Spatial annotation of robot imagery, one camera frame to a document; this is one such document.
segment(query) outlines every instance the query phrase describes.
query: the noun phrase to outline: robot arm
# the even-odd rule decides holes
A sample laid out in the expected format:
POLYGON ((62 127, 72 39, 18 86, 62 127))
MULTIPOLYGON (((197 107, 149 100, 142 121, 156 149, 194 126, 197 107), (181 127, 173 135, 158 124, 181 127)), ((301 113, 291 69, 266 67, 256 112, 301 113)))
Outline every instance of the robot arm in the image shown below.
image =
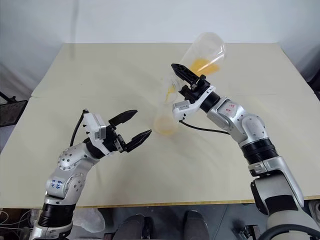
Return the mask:
POLYGON ((121 135, 116 133, 116 126, 125 123, 136 113, 137 110, 125 111, 110 119, 106 126, 100 115, 83 111, 79 124, 83 118, 88 138, 60 154, 57 167, 46 182, 42 213, 34 224, 30 240, 66 239, 71 232, 73 211, 89 170, 104 156, 111 156, 116 151, 132 151, 151 134, 151 130, 142 132, 131 142, 125 143, 121 135))
POLYGON ((227 97, 220 97, 206 77, 198 77, 185 66, 171 65, 175 74, 186 81, 180 93, 185 101, 173 105, 173 116, 182 121, 202 109, 218 127, 238 143, 254 181, 250 187, 257 208, 269 215, 267 231, 260 239, 309 240, 320 237, 316 222, 303 211, 304 197, 285 160, 270 141, 262 119, 247 112, 227 97))

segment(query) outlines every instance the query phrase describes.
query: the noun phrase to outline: cable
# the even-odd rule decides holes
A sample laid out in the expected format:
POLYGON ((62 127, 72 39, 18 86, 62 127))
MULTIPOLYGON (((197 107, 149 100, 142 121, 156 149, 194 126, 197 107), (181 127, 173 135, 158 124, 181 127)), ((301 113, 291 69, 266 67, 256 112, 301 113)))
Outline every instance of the cable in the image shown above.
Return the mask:
POLYGON ((26 219, 24 219, 24 220, 22 221, 22 218, 24 217, 24 215, 30 213, 30 211, 31 211, 31 209, 28 210, 28 211, 26 211, 24 214, 22 214, 22 216, 20 217, 20 220, 19 220, 19 222, 18 222, 18 228, 20 227, 20 223, 21 223, 21 222, 23 222, 23 221, 25 221, 25 220, 28 219, 28 216, 27 216, 26 219))
POLYGON ((0 229, 10 229, 10 230, 22 230, 22 228, 17 228, 17 227, 6 227, 6 226, 0 226, 0 229))
POLYGON ((179 123, 182 123, 183 125, 192 128, 192 129, 197 129, 197 130, 201 130, 201 131, 207 131, 207 132, 215 132, 215 133, 220 133, 220 134, 227 134, 230 135, 228 132, 226 131, 220 131, 220 130, 214 130, 214 129, 207 129, 207 128, 201 128, 201 127, 197 127, 197 126, 192 126, 182 120, 179 121, 179 123))
POLYGON ((282 224, 278 226, 274 226, 272 228, 269 228, 267 231, 265 231, 258 240, 271 240, 275 236, 279 234, 288 233, 289 231, 298 231, 306 233, 310 236, 320 238, 320 231, 317 231, 315 229, 312 229, 310 227, 302 226, 302 225, 296 225, 296 224, 282 224))
POLYGON ((11 230, 10 233, 14 233, 14 234, 18 237, 18 239, 19 239, 19 234, 18 234, 18 233, 16 233, 16 232, 13 231, 13 230, 11 230))
POLYGON ((15 224, 20 224, 20 223, 24 222, 25 220, 28 220, 28 219, 29 219, 29 217, 26 217, 25 219, 22 219, 22 217, 20 218, 19 221, 16 221, 16 222, 13 222, 13 223, 6 223, 6 224, 0 223, 0 225, 1 225, 1 226, 10 226, 10 225, 15 225, 15 224))
POLYGON ((0 210, 0 212, 4 213, 6 215, 6 219, 3 222, 0 223, 0 225, 1 225, 1 224, 5 223, 9 219, 9 214, 7 212, 5 212, 5 211, 2 211, 2 210, 0 210))
POLYGON ((216 236, 217 236, 217 234, 218 234, 218 232, 219 232, 219 229, 220 229, 220 227, 221 227, 222 221, 223 221, 223 219, 224 219, 224 217, 225 217, 225 215, 226 215, 226 211, 227 211, 227 209, 228 209, 228 206, 229 206, 228 204, 225 205, 223 214, 222 214, 221 219, 220 219, 220 223, 219 223, 219 225, 218 225, 218 227, 217 227, 217 229, 216 229, 216 231, 215 231, 214 236, 212 237, 213 240, 216 239, 216 236))
POLYGON ((78 128, 79 128, 82 120, 84 119, 84 114, 87 114, 87 113, 88 113, 88 110, 87 110, 87 109, 82 110, 80 119, 79 119, 79 121, 77 122, 77 124, 75 125, 75 128, 74 128, 73 133, 72 133, 72 137, 71 137, 71 141, 70 141, 70 147, 72 147, 72 146, 74 145, 74 141, 75 141, 75 137, 76 137, 78 128))
POLYGON ((33 225, 31 225, 31 222, 30 222, 30 218, 31 218, 31 211, 29 212, 29 214, 28 214, 28 224, 29 224, 29 226, 32 228, 33 227, 33 225))

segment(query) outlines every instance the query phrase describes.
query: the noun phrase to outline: tabletop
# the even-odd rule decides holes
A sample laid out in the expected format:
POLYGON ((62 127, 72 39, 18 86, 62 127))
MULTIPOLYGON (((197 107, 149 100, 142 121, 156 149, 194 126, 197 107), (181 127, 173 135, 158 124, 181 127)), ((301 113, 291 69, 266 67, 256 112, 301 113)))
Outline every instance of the tabletop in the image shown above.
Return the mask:
MULTIPOLYGON (((152 129, 158 105, 156 92, 161 86, 158 67, 162 71, 168 69, 163 61, 170 65, 172 59, 183 55, 188 44, 76 44, 72 51, 77 57, 68 60, 71 46, 65 44, 61 49, 0 155, 3 208, 41 207, 45 182, 61 151, 69 145, 82 109, 100 114, 105 122, 125 110, 137 109, 129 124, 117 128, 126 141, 152 129), (128 55, 121 56, 122 51, 128 55), (137 55, 135 58, 134 53, 150 55, 149 61, 137 55), (109 68, 98 60, 91 62, 93 56, 100 60, 103 56, 106 63, 117 60, 109 68)), ((305 198, 320 198, 318 99, 276 44, 230 44, 228 51, 225 65, 215 73, 217 83, 212 83, 217 92, 228 95, 264 120, 273 144, 305 198), (255 59, 257 51, 265 54, 255 59), (246 60, 236 62, 235 52, 246 52, 246 60), (248 68, 250 62, 255 64, 254 69, 248 68), (233 64, 237 65, 235 71, 231 71, 233 64)), ((217 129, 201 111, 187 121, 217 129)), ((85 138, 84 131, 79 129, 75 143, 85 138)), ((252 203, 252 180, 248 164, 230 136, 181 125, 171 136, 153 131, 130 153, 103 157, 88 173, 77 206, 252 203)))

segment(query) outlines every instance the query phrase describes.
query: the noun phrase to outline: transparent plastic cup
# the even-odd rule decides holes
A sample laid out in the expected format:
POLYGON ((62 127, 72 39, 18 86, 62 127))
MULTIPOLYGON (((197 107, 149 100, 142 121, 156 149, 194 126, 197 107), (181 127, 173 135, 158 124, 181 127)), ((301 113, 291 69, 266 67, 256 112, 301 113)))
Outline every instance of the transparent plastic cup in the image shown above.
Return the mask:
MULTIPOLYGON (((213 32, 202 33, 184 54, 180 64, 189 68, 200 77, 205 75, 210 82, 213 74, 220 70, 226 57, 226 47, 222 39, 213 32)), ((178 123, 173 117, 172 105, 177 99, 178 91, 186 83, 178 78, 173 70, 165 76, 163 89, 154 118, 154 129, 163 135, 171 135, 178 129, 178 123)))

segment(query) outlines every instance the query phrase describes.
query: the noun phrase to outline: yellow liquid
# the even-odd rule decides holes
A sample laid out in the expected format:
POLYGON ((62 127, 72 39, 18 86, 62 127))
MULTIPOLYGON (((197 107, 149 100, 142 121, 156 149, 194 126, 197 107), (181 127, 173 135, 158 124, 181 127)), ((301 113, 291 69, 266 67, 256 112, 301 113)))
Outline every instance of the yellow liquid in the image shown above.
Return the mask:
POLYGON ((208 76, 219 71, 219 66, 215 63, 210 63, 207 59, 197 58, 189 67, 189 69, 195 73, 198 77, 202 74, 208 76))
POLYGON ((161 115, 155 118, 153 127, 157 133, 169 136, 176 132, 178 124, 172 116, 161 115))
POLYGON ((165 95, 165 103, 168 102, 169 95, 170 95, 170 94, 174 94, 175 92, 176 92, 175 86, 171 85, 171 86, 168 88, 168 92, 167 92, 166 95, 165 95))

